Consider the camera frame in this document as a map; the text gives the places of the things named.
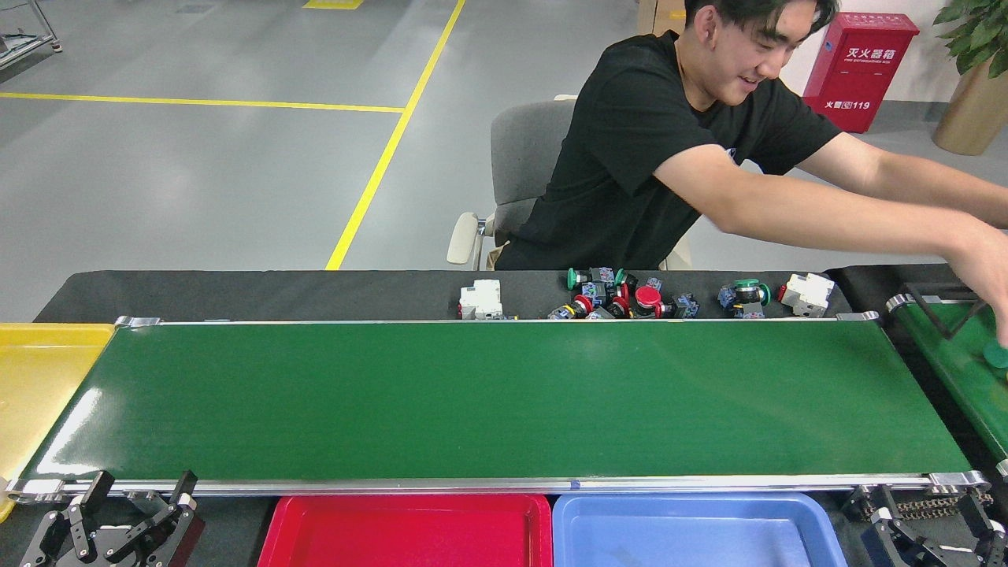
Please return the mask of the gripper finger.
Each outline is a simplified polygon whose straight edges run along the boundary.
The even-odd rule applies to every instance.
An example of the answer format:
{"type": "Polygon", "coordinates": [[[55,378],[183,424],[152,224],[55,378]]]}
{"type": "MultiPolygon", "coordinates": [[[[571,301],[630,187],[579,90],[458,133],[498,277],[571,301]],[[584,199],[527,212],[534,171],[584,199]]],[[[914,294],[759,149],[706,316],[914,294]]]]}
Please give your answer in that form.
{"type": "Polygon", "coordinates": [[[108,566],[98,548],[94,514],[103,506],[113,482],[111,473],[101,471],[62,511],[43,514],[21,566],[108,566]]]}
{"type": "Polygon", "coordinates": [[[980,492],[966,492],[957,502],[958,511],[976,539],[973,556],[980,566],[1004,566],[1006,559],[1006,529],[993,521],[980,501],[980,492]]]}
{"type": "Polygon", "coordinates": [[[885,485],[865,492],[872,507],[862,543],[875,566],[951,566],[953,553],[910,527],[885,485]]]}
{"type": "Polygon", "coordinates": [[[186,566],[206,525],[192,498],[197,481],[184,472],[169,499],[156,491],[126,492],[144,519],[118,537],[119,566],[186,566]]]}

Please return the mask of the person's right hand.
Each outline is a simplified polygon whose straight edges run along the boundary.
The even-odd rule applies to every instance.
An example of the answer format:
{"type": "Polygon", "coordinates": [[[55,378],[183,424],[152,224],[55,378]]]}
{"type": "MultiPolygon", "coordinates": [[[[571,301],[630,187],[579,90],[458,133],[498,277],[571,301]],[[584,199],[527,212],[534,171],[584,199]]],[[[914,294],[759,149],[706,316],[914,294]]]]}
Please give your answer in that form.
{"type": "Polygon", "coordinates": [[[946,259],[958,278],[992,308],[996,340],[1007,347],[1006,234],[983,222],[968,223],[954,234],[946,259]]]}

